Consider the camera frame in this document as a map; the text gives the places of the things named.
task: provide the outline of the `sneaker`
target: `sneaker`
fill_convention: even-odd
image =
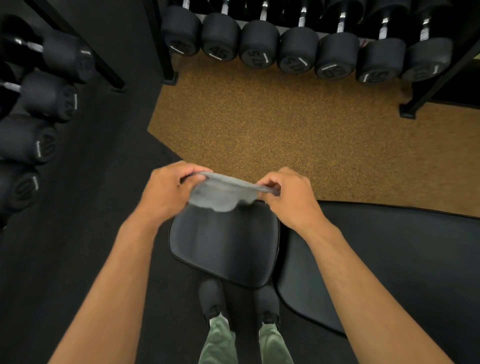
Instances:
[[[210,324],[212,318],[217,317],[220,313],[230,322],[221,280],[213,277],[204,279],[198,288],[198,296],[204,318],[208,324]]]
[[[263,324],[280,326],[280,300],[272,285],[267,285],[253,293],[258,329]]]

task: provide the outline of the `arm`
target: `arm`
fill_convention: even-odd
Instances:
[[[306,177],[282,168],[258,183],[280,190],[260,197],[307,242],[360,363],[452,363],[323,215]]]
[[[122,224],[105,265],[51,357],[50,364],[134,363],[150,258],[160,225],[178,214],[207,168],[171,164],[152,172],[135,211]]]

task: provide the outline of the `gray towel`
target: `gray towel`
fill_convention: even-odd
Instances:
[[[190,193],[189,204],[211,208],[216,212],[229,212],[238,204],[250,205],[257,198],[257,191],[280,193],[270,187],[259,186],[223,174],[199,172],[206,176],[205,181],[196,185]]]

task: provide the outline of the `dumbbell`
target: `dumbbell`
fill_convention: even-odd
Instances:
[[[0,121],[0,158],[42,165],[55,156],[58,132],[46,120],[11,115]]]
[[[16,93],[14,101],[20,97],[20,103],[32,115],[67,122],[77,111],[77,89],[49,73],[29,73],[20,85],[9,65],[0,61],[0,88],[9,90],[9,95]]]
[[[388,37],[388,27],[395,18],[404,18],[410,11],[410,0],[373,0],[367,18],[380,24],[378,40],[360,49],[356,78],[364,84],[389,81],[402,72],[405,42]]]
[[[322,19],[336,33],[320,39],[315,63],[315,73],[325,80],[339,80],[351,74],[357,65],[359,38],[345,31],[362,18],[366,0],[327,0]]]
[[[217,61],[231,61],[237,56],[240,26],[228,16],[230,0],[223,0],[220,13],[213,12],[204,19],[200,42],[204,53]]]
[[[290,28],[280,37],[276,63],[286,73],[300,74],[312,69],[315,64],[318,47],[317,33],[305,26],[307,13],[311,19],[320,18],[323,2],[320,0],[300,0],[296,11],[285,9],[285,13],[295,13],[298,26]]]
[[[239,57],[252,68],[267,68],[274,64],[280,32],[267,21],[276,19],[283,11],[279,0],[247,0],[247,10],[260,20],[247,23],[240,36]]]
[[[190,0],[170,5],[165,10],[162,37],[169,49],[182,56],[193,56],[200,50],[202,22],[190,11]]]
[[[0,55],[7,62],[24,67],[44,63],[49,71],[79,83],[88,82],[95,74],[93,51],[80,38],[52,30],[43,44],[38,40],[22,18],[4,15],[0,19]]]
[[[0,161],[0,215],[31,206],[40,188],[38,171],[27,164]]]
[[[402,80],[423,81],[442,73],[452,61],[453,41],[444,37],[430,38],[432,17],[452,6],[448,0],[419,0],[414,15],[420,19],[420,42],[407,49]]]

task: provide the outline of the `cork floor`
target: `cork floor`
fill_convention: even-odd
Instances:
[[[183,159],[255,182],[289,166],[318,199],[480,217],[480,110],[427,104],[402,119],[399,81],[324,82],[276,66],[175,57],[149,132]]]

